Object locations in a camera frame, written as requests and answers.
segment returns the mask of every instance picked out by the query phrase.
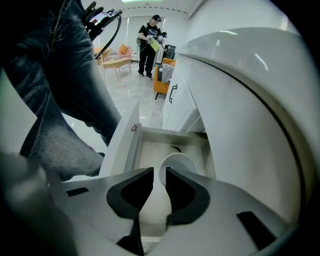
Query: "black rectangular slot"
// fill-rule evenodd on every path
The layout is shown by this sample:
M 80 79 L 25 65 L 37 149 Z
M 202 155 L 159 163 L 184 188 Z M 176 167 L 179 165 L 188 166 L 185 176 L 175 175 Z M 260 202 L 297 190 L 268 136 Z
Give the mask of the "black rectangular slot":
M 237 214 L 237 217 L 259 250 L 262 250 L 276 240 L 274 235 L 271 234 L 252 211 L 241 212 Z
M 76 188 L 76 189 L 71 189 L 68 190 L 66 193 L 68 194 L 69 197 L 74 197 L 83 193 L 88 192 L 89 190 L 85 187 L 80 187 L 80 188 Z

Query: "blue denim jeans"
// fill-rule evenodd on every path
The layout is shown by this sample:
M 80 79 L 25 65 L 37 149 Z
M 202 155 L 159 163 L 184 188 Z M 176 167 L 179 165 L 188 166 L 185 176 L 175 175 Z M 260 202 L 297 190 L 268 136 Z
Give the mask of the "blue denim jeans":
M 57 172 L 62 181 L 96 176 L 103 157 L 85 144 L 62 112 L 93 127 L 108 146 L 120 121 L 96 65 L 76 0 L 52 0 L 12 45 L 4 69 L 37 116 L 21 154 Z

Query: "black t-shirt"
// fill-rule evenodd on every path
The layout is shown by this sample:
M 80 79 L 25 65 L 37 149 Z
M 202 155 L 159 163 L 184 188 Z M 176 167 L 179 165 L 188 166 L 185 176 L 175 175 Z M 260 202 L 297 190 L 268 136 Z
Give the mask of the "black t-shirt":
M 157 26 L 150 26 L 150 23 L 147 23 L 146 25 L 147 25 L 147 27 L 145 27 L 145 25 L 142 25 L 142 27 L 139 30 L 139 34 L 143 33 L 145 37 L 150 35 L 155 40 L 157 40 L 157 36 L 161 35 L 160 28 L 158 28 Z M 141 47 L 145 47 L 146 44 L 147 44 L 147 42 L 145 40 L 141 39 Z

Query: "black handle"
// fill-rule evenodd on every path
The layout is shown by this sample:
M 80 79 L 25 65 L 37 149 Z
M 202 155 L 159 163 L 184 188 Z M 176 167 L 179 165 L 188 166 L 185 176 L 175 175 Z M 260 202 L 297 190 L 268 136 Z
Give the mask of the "black handle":
M 178 88 L 178 84 L 172 86 L 172 89 L 171 89 L 171 92 L 170 92 L 170 96 L 169 96 L 169 102 L 172 104 L 172 98 L 171 98 L 171 95 L 172 95 L 172 92 L 174 90 L 176 90 Z

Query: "pink chair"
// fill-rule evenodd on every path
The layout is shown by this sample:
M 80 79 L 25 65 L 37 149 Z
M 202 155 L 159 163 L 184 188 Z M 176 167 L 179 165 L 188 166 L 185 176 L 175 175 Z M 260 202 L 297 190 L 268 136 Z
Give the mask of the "pink chair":
M 116 55 L 118 57 L 122 57 L 122 58 L 130 58 L 131 54 L 132 54 L 132 47 L 131 46 L 127 46 L 125 54 L 122 54 L 120 51 L 118 51 L 118 53 Z

